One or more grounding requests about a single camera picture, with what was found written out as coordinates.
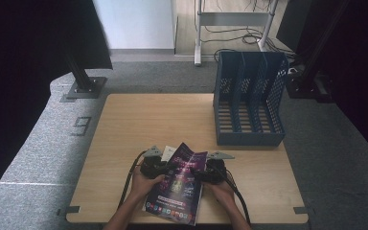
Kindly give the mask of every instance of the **wooden table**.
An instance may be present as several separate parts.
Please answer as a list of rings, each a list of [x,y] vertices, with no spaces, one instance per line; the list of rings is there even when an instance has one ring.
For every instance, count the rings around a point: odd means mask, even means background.
[[[109,95],[67,214],[70,222],[108,222],[114,214],[128,170],[137,155],[155,145],[193,151],[221,150],[246,201],[253,223],[305,223],[304,207],[283,143],[279,147],[217,146],[213,94]],[[204,188],[196,223],[229,223],[223,209]],[[170,223],[141,211],[134,223]]]

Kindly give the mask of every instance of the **blue plastic file organizer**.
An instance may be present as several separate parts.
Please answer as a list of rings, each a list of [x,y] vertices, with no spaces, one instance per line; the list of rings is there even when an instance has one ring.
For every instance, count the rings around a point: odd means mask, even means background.
[[[220,146],[278,146],[288,60],[278,52],[220,52],[214,93]]]

